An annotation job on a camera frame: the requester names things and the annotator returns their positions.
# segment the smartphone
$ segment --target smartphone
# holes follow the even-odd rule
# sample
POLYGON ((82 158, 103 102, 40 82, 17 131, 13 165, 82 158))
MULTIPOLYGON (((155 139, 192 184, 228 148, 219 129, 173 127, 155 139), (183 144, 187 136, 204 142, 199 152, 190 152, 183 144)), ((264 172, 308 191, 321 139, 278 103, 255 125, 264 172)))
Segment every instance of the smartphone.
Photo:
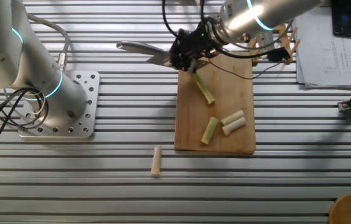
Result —
POLYGON ((332 0, 333 34, 351 37, 351 0, 332 0))

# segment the wooden cutting board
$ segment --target wooden cutting board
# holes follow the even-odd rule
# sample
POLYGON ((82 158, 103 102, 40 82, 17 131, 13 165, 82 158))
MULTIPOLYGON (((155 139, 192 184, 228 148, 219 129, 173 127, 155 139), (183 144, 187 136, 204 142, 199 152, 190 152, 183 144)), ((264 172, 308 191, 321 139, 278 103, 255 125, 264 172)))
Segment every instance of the wooden cutting board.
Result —
MULTIPOLYGON (((219 55, 212 62, 241 77, 251 78, 251 60, 219 55)), ((198 70, 216 102, 207 104, 192 75, 180 71, 178 77, 177 115, 175 118, 176 149, 253 153, 256 149, 253 81, 221 71, 213 65, 198 70), (200 142, 210 117, 218 120, 243 110, 247 125, 226 136, 218 123, 209 145, 200 142)))

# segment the gray cable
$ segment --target gray cable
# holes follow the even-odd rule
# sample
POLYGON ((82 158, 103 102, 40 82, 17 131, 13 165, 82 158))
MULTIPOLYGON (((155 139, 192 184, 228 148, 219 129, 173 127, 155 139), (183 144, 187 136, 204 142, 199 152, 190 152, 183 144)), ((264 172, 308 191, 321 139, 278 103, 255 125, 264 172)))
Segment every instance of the gray cable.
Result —
POLYGON ((262 47, 245 47, 245 46, 242 46, 240 44, 237 44, 237 43, 232 43, 232 45, 234 46, 237 46, 237 47, 240 47, 242 49, 245 49, 245 50, 260 50, 260 49, 265 49, 269 46, 272 46, 274 45, 277 41, 280 41, 282 39, 282 37, 284 37, 288 32, 289 32, 289 29, 292 27, 292 23, 293 23, 293 19, 291 21, 289 21, 289 24, 287 26, 287 28, 285 29, 285 31, 274 41, 272 41, 271 43, 267 44, 267 45, 264 45, 262 47))
POLYGON ((69 38, 69 35, 66 33, 66 31, 63 28, 61 28, 57 24, 54 24, 53 22, 46 21, 45 19, 39 18, 37 16, 33 16, 32 14, 28 14, 27 18, 30 20, 33 20, 35 22, 39 22, 39 23, 46 25, 48 27, 51 27, 51 28, 55 29, 56 31, 60 32, 63 35, 63 37, 65 38, 65 46, 63 47, 62 53, 68 52, 70 38, 69 38))

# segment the cut vegetable segment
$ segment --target cut vegetable segment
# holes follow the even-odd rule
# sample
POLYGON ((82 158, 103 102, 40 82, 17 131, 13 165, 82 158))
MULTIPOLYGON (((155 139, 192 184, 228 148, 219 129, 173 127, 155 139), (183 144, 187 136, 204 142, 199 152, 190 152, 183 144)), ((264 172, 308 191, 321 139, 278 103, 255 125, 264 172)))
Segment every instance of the cut vegetable segment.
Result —
POLYGON ((192 74, 196 84, 199 86, 200 90, 202 91, 202 93, 205 95, 206 99, 207 99, 207 103, 209 105, 215 103, 215 98, 212 95, 212 93, 208 90, 206 84, 200 79, 198 73, 193 73, 192 74))
POLYGON ((217 118, 210 118, 210 121, 208 122, 205 134, 203 135, 202 142, 205 144, 209 144, 215 128, 217 127, 218 119, 217 118))
POLYGON ((151 172, 153 175, 161 174, 161 157, 162 157, 162 147, 156 146, 153 154, 153 163, 151 172))
POLYGON ((237 128, 240 128, 244 125, 246 125, 247 121, 245 118, 240 118, 232 123, 230 123, 227 126, 223 127, 223 132, 225 133, 225 135, 229 135, 231 134, 231 132, 237 128))
POLYGON ((227 126, 227 125, 229 125, 230 123, 232 123, 232 122, 234 122, 234 121, 236 121, 236 120, 238 120, 238 119, 244 118, 244 117, 245 117, 245 113, 244 113, 242 110, 240 110, 240 111, 234 113, 233 115, 228 116, 228 117, 222 119, 222 120, 221 120, 221 124, 222 124, 223 126, 227 126))

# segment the metal bracket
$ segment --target metal bracket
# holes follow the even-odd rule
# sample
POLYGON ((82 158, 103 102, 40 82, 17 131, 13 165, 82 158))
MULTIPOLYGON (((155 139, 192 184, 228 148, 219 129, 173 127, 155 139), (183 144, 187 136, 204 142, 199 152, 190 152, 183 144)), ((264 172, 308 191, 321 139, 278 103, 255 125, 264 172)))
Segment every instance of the metal bracket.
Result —
MULTIPOLYGON (((87 107, 84 114, 67 126, 48 127, 41 125, 31 130, 20 128, 18 133, 26 139, 58 139, 58 138, 88 138, 94 132, 98 90, 100 86, 100 74, 89 71, 66 71, 69 78, 81 84, 87 94, 87 107)), ((22 115, 30 116, 30 108, 27 101, 24 102, 22 115)))
POLYGON ((351 107, 350 107, 349 100, 345 102, 337 103, 337 106, 339 107, 339 112, 351 115, 351 107))

